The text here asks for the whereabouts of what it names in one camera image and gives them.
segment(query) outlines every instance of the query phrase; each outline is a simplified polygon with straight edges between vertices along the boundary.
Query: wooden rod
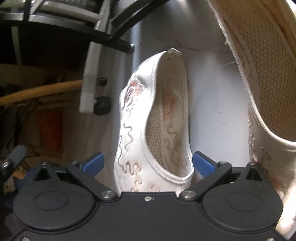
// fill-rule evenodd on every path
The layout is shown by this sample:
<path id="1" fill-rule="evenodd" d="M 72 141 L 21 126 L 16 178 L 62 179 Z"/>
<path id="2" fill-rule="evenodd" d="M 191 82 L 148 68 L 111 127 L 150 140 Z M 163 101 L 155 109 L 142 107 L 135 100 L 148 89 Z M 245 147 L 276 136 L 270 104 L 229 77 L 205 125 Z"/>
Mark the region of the wooden rod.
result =
<path id="1" fill-rule="evenodd" d="M 51 85 L 44 85 L 39 86 L 19 92 L 12 93 L 10 95 L 5 95 L 0 98 L 0 105 L 8 105 L 13 104 L 16 102 L 66 92 L 66 91 L 72 91 L 80 89 L 82 86 L 82 80 L 74 80 L 74 81 L 67 81 L 67 82 L 61 82 Z"/>

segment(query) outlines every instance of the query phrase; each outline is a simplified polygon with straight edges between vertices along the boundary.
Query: red object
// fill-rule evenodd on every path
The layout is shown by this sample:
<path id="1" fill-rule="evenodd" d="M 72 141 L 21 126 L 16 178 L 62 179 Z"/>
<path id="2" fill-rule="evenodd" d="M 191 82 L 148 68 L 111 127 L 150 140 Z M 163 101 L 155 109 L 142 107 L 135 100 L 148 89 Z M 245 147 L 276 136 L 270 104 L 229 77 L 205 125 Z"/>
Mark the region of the red object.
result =
<path id="1" fill-rule="evenodd" d="M 53 108 L 41 110 L 37 123 L 40 129 L 41 148 L 59 151 L 63 146 L 63 109 Z"/>

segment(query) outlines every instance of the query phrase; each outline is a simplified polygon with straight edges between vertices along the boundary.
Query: pink floral embroidery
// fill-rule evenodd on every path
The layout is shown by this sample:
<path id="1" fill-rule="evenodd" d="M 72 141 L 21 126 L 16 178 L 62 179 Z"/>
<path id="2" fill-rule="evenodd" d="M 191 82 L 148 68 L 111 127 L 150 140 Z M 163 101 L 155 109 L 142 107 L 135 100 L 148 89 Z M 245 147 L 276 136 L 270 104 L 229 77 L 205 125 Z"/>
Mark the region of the pink floral embroidery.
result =
<path id="1" fill-rule="evenodd" d="M 132 81 L 130 81 L 126 94 L 124 96 L 124 105 L 130 106 L 133 103 L 134 97 L 138 96 L 143 92 L 143 85 L 139 81 L 139 79 L 134 78 Z"/>

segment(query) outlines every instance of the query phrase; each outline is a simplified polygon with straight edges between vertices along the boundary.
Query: screw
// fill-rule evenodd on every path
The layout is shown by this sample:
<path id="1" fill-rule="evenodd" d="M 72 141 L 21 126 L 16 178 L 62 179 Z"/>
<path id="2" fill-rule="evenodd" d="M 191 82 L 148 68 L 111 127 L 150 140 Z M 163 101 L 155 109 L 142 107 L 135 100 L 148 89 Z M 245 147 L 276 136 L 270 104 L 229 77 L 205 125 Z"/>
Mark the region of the screw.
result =
<path id="1" fill-rule="evenodd" d="M 127 54 L 131 54 L 135 50 L 134 44 L 130 44 L 130 46 L 131 46 L 131 49 L 130 49 L 130 51 L 127 52 Z"/>
<path id="2" fill-rule="evenodd" d="M 3 168 L 7 168 L 8 165 L 9 165 L 9 163 L 8 163 L 8 161 L 6 161 L 5 163 L 2 164 L 2 167 L 3 167 Z"/>
<path id="3" fill-rule="evenodd" d="M 111 199 L 115 197 L 115 193 L 111 190 L 106 190 L 101 193 L 101 196 L 105 199 Z"/>
<path id="4" fill-rule="evenodd" d="M 150 197 L 150 196 L 146 196 L 146 197 L 144 197 L 144 200 L 145 200 L 145 201 L 151 201 L 151 200 L 152 200 L 152 197 Z"/>
<path id="5" fill-rule="evenodd" d="M 108 82 L 107 78 L 100 77 L 98 80 L 99 80 L 99 86 L 106 86 L 107 85 L 107 82 Z"/>
<path id="6" fill-rule="evenodd" d="M 79 165 L 79 162 L 78 161 L 72 161 L 71 163 L 74 164 L 74 165 L 76 165 L 76 166 Z"/>
<path id="7" fill-rule="evenodd" d="M 185 191 L 181 192 L 181 197 L 184 199 L 194 198 L 195 196 L 196 196 L 195 191 L 185 190 Z"/>
<path id="8" fill-rule="evenodd" d="M 21 241 L 31 241 L 31 239 L 28 238 L 28 237 L 23 237 L 23 238 L 21 239 Z"/>

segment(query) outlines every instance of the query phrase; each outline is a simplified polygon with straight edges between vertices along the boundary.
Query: cable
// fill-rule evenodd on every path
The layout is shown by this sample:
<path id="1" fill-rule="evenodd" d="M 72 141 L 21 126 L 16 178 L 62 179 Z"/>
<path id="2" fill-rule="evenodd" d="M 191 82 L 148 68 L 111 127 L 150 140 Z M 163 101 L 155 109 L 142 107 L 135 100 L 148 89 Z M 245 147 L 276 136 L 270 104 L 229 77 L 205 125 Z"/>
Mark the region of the cable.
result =
<path id="1" fill-rule="evenodd" d="M 16 122 L 15 122 L 14 125 L 10 128 L 10 130 L 9 130 L 8 134 L 6 135 L 6 138 L 5 138 L 4 140 L 6 140 L 6 139 L 9 138 L 9 136 L 11 135 L 11 133 L 13 132 L 13 130 L 15 129 L 16 124 L 20 121 L 20 119 L 22 118 L 22 116 L 26 113 L 27 109 L 30 107 L 30 105 L 31 105 L 36 99 L 39 99 L 39 98 L 31 99 L 30 102 L 25 106 L 23 112 L 18 116 Z M 3 149 L 5 146 L 6 146 L 6 147 L 9 146 L 9 144 L 11 143 L 12 139 L 14 138 L 14 136 L 15 136 L 15 135 L 13 135 L 13 136 L 9 139 L 9 141 L 7 142 L 7 144 L 6 144 L 6 141 L 3 142 L 2 146 L 1 146 L 1 149 L 0 149 L 0 152 L 2 151 L 2 149 Z"/>

